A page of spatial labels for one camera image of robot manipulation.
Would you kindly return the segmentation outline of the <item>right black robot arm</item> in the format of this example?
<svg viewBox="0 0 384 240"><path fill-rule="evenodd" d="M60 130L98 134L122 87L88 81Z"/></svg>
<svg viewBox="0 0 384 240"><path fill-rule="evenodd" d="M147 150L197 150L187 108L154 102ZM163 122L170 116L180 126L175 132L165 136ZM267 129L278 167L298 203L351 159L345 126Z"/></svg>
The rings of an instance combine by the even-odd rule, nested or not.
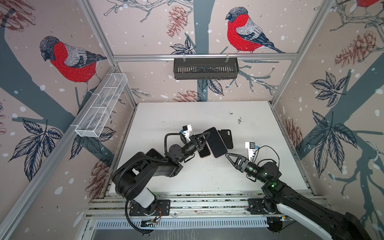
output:
<svg viewBox="0 0 384 240"><path fill-rule="evenodd" d="M286 215L323 240L371 239L355 215L349 212L341 214L323 207L282 182L276 161L266 159L267 162L260 166L242 155L226 153L225 156L236 170L246 173L249 180L264 184L262 191L266 212Z"/></svg>

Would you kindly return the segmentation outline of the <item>black phone near left arm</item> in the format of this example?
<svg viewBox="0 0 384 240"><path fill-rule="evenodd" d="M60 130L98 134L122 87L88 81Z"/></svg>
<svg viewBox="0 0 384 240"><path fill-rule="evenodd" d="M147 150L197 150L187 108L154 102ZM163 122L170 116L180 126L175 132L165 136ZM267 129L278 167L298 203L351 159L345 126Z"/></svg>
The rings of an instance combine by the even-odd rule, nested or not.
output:
<svg viewBox="0 0 384 240"><path fill-rule="evenodd" d="M151 157L151 158L155 158L158 160L162 160L164 158L164 156L162 154L160 154L158 151L156 151L155 149L150 149L146 153L146 156Z"/></svg>

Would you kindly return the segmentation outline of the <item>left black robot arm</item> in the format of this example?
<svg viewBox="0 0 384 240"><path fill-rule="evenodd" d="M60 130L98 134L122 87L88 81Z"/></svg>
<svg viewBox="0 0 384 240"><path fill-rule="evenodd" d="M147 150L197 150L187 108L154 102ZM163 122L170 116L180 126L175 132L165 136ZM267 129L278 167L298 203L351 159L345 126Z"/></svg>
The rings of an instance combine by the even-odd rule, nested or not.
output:
<svg viewBox="0 0 384 240"><path fill-rule="evenodd" d="M138 152L113 173L116 193L145 209L153 207L157 198L147 188L152 177L172 178L178 175L183 168L182 163L190 161L197 151L203 150L210 136L209 132L189 138L182 132L166 134L164 155L155 149L150 149L146 154Z"/></svg>

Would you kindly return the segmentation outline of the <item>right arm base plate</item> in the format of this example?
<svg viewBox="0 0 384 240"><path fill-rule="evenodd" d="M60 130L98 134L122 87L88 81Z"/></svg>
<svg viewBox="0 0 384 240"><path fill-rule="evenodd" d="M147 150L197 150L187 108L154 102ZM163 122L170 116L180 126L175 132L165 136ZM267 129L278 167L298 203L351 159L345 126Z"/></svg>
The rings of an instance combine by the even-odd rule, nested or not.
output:
<svg viewBox="0 0 384 240"><path fill-rule="evenodd" d="M277 204L280 204L278 199L269 198L251 198L248 199L247 211L252 215L279 215L287 216L278 211Z"/></svg>

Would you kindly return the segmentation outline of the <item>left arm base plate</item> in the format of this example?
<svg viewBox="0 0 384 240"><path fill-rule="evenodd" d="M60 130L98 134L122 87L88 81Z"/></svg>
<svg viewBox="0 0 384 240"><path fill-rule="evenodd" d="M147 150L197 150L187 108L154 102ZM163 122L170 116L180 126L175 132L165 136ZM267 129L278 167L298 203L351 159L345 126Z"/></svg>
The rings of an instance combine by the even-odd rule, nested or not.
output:
<svg viewBox="0 0 384 240"><path fill-rule="evenodd" d="M171 208L170 200L155 200L149 207L143 208L139 203L132 202L129 210L130 217L159 217L169 216Z"/></svg>

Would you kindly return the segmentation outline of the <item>white mesh wall tray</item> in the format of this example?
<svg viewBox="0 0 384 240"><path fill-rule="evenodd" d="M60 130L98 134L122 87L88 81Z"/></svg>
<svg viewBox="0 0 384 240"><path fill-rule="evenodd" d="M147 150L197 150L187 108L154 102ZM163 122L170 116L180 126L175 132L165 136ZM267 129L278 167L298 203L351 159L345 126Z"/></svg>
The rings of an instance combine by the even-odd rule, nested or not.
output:
<svg viewBox="0 0 384 240"><path fill-rule="evenodd" d="M75 132L80 137L100 137L121 93L127 84L125 74L113 73L103 85Z"/></svg>

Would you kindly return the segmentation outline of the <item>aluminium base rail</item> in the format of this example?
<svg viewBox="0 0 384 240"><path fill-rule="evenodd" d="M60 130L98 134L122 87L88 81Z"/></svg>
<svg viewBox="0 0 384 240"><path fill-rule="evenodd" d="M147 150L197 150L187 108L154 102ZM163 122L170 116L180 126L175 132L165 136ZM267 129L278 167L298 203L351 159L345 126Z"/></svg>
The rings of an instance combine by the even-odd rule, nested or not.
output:
<svg viewBox="0 0 384 240"><path fill-rule="evenodd" d="M166 208L169 217L213 217L213 216L247 216L250 213L249 199L263 199L260 191L239 194L207 194L207 195L158 195L158 202L169 200ZM126 199L118 196L107 196L91 201L86 218L123 218L125 216Z"/></svg>

